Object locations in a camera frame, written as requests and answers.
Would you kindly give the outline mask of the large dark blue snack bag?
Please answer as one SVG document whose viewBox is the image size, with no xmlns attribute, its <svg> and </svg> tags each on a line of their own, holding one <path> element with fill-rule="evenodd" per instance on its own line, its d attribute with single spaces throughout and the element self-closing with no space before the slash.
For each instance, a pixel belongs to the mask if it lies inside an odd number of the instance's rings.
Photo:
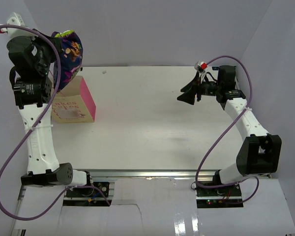
<svg viewBox="0 0 295 236">
<path fill-rule="evenodd" d="M 61 39 L 62 51 L 59 53 L 60 66 L 57 61 L 54 64 L 54 84 L 57 83 L 59 70 L 60 83 L 57 92 L 64 89 L 77 75 L 82 66 L 83 46 L 74 30 L 66 30 L 62 33 L 53 32 L 52 37 Z"/>
</svg>

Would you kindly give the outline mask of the beige and pink paper bag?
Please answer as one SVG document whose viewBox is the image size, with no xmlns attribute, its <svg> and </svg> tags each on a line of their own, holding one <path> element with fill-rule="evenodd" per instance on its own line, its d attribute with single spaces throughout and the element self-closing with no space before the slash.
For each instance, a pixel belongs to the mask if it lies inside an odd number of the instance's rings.
<svg viewBox="0 0 295 236">
<path fill-rule="evenodd" d="M 96 105 L 83 76 L 76 76 L 56 94 L 51 117 L 57 123 L 92 123 L 95 113 Z"/>
</svg>

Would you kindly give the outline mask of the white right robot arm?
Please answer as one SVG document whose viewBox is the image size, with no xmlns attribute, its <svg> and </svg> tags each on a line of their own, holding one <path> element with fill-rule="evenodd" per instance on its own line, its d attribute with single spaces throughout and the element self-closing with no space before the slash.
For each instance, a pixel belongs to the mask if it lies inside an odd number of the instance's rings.
<svg viewBox="0 0 295 236">
<path fill-rule="evenodd" d="M 230 186 L 249 177 L 275 173 L 278 169 L 282 140 L 271 135 L 259 123 L 248 105 L 244 93 L 236 87 L 236 68 L 218 67 L 217 78 L 208 79 L 211 73 L 201 62 L 195 66 L 196 75 L 183 87 L 178 101 L 194 105 L 202 96 L 214 96 L 222 109 L 232 118 L 243 140 L 235 163 L 215 172 L 211 183 L 196 184 L 200 188 L 212 188 L 218 196 L 224 196 Z"/>
</svg>

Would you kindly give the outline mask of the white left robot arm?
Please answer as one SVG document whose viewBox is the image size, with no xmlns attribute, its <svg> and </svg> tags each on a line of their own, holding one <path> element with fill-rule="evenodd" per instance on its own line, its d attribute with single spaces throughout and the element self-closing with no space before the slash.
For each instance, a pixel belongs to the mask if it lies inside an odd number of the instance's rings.
<svg viewBox="0 0 295 236">
<path fill-rule="evenodd" d="M 59 163 L 53 144 L 50 101 L 79 72 L 83 47 L 73 30 L 54 32 L 46 37 L 16 36 L 7 43 L 14 67 L 10 83 L 23 120 L 28 147 L 27 173 L 21 177 L 27 186 L 77 186 L 83 196 L 94 191 L 86 171 Z"/>
</svg>

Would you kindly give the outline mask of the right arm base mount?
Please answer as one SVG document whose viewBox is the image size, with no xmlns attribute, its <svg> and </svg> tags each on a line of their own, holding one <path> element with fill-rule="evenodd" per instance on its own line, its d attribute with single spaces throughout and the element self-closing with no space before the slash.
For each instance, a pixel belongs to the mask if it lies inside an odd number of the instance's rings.
<svg viewBox="0 0 295 236">
<path fill-rule="evenodd" d="M 243 198 L 239 186 L 206 189 L 198 187 L 193 182 L 191 189 L 196 193 L 198 209 L 243 207 Z"/>
</svg>

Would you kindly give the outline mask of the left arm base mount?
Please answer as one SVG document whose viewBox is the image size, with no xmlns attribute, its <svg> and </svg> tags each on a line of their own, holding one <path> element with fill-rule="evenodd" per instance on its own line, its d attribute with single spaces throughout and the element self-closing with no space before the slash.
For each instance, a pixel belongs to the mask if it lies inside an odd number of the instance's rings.
<svg viewBox="0 0 295 236">
<path fill-rule="evenodd" d="M 108 207 L 109 182 L 93 182 L 95 188 L 73 188 L 68 190 L 63 199 L 63 206 L 67 207 Z"/>
</svg>

